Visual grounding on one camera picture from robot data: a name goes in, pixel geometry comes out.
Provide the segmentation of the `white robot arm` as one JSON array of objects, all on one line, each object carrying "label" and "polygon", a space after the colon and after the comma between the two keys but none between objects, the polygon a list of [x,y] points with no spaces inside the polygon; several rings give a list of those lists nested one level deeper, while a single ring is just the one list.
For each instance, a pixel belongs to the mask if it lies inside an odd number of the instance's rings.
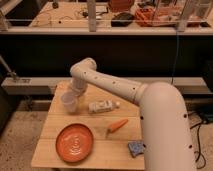
[{"label": "white robot arm", "polygon": [[187,109],[176,87],[100,73],[91,58],[72,65],[70,74],[71,87],[79,94],[92,84],[139,107],[145,171],[197,171]]}]

